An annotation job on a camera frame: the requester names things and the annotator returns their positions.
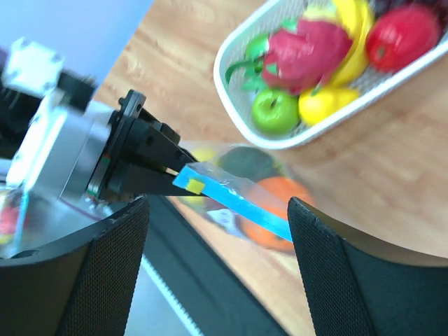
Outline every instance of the gray floor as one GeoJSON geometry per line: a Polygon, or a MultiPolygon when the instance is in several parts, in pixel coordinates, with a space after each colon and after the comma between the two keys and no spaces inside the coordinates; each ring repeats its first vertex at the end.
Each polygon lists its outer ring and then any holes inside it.
{"type": "Polygon", "coordinates": [[[190,336],[147,271],[140,266],[125,336],[190,336]]]}

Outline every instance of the wooden table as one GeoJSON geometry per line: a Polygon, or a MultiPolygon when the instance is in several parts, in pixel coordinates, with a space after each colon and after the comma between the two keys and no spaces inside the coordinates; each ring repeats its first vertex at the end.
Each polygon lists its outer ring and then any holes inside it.
{"type": "MultiPolygon", "coordinates": [[[[244,142],[216,93],[225,37],[263,0],[155,0],[96,99],[133,88],[184,139],[244,142]]],[[[398,245],[448,257],[448,58],[306,146],[276,152],[324,212],[398,245]]],[[[297,261],[231,237],[176,202],[292,335],[313,335],[297,261]]]]}

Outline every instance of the mesh basket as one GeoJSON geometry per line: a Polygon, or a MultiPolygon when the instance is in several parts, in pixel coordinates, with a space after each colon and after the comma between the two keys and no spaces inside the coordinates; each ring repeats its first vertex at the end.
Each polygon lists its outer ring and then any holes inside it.
{"type": "MultiPolygon", "coordinates": [[[[311,4],[317,5],[327,3],[326,0],[309,1],[311,4]]],[[[352,87],[363,93],[359,99],[313,127],[299,125],[289,134],[266,136],[256,129],[251,119],[251,105],[255,94],[240,89],[244,71],[235,72],[229,85],[225,82],[225,71],[231,63],[243,59],[244,50],[254,36],[263,32],[271,32],[283,20],[301,15],[307,4],[308,1],[304,0],[270,0],[266,2],[226,38],[216,56],[213,77],[219,97],[238,130],[248,141],[261,148],[283,149],[311,141],[383,97],[448,51],[447,35],[445,34],[438,46],[393,76],[377,73],[374,69],[367,68],[365,73],[351,84],[352,87]]]]}

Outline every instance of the orange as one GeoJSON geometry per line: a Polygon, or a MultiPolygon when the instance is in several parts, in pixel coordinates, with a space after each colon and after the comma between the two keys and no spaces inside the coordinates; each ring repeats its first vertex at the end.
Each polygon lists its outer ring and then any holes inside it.
{"type": "MultiPolygon", "coordinates": [[[[249,195],[248,198],[255,201],[259,207],[286,221],[288,220],[288,202],[292,197],[298,197],[304,202],[314,206],[314,200],[308,189],[291,178],[285,176],[270,177],[261,180],[257,185],[279,198],[284,203],[284,207],[280,207],[280,204],[277,206],[273,205],[268,199],[257,200],[257,192],[255,191],[253,195],[249,195]]],[[[294,252],[293,243],[276,236],[248,219],[241,219],[241,230],[250,240],[267,249],[289,253],[294,252]]]]}

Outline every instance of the blue wall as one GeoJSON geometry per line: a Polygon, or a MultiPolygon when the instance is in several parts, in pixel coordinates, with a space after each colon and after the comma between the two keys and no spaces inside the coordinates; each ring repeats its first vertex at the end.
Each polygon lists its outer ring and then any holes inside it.
{"type": "Polygon", "coordinates": [[[0,48],[20,37],[66,56],[102,83],[153,0],[0,0],[0,48]]]}

